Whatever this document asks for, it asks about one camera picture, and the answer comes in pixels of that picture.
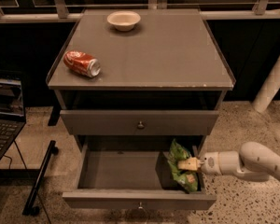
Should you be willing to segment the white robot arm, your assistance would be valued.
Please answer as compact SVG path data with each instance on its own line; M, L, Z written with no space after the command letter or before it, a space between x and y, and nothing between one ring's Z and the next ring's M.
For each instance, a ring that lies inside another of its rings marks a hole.
M239 151L206 152L200 158L179 161L177 168L254 182L264 182L272 176L280 182L280 156L257 142L243 143Z

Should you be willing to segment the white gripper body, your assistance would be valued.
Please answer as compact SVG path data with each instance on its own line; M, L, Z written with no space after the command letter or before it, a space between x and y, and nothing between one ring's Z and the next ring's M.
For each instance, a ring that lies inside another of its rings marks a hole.
M206 152L200 161L202 172L209 175L234 175L240 168L237 151Z

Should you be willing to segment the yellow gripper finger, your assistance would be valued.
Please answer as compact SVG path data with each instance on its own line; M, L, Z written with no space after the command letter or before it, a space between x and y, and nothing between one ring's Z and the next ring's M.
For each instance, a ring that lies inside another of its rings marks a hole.
M190 157L177 163L179 170L187 170L197 172L201 169L203 162L196 157Z

